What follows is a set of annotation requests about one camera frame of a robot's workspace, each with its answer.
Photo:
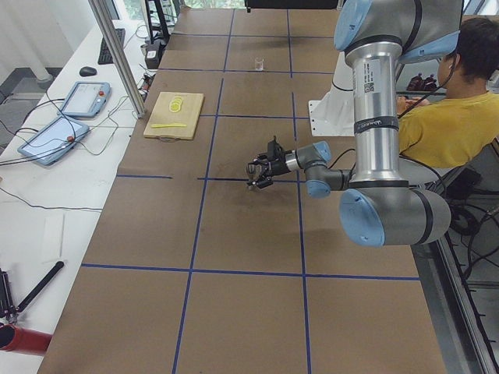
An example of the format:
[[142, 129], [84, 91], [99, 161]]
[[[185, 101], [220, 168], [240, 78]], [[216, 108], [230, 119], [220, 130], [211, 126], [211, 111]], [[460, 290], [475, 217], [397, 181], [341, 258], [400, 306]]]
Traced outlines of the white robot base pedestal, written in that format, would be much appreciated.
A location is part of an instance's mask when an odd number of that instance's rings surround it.
[[312, 136], [354, 136], [352, 69], [342, 51], [332, 78], [331, 88], [320, 101], [309, 101]]

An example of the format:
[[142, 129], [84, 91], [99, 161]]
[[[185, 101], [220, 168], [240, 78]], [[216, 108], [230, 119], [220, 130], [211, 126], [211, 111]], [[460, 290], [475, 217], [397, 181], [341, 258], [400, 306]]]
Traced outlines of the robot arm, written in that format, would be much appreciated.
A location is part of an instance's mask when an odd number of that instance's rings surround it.
[[330, 169], [323, 141], [296, 150], [270, 141], [247, 165], [249, 185], [262, 189], [274, 176], [303, 170], [312, 197], [341, 193], [342, 227], [359, 245], [419, 245], [442, 237], [451, 220], [447, 203], [399, 171], [395, 71], [397, 64], [454, 51], [461, 21], [460, 1], [347, 2], [334, 45], [352, 69], [354, 172]]

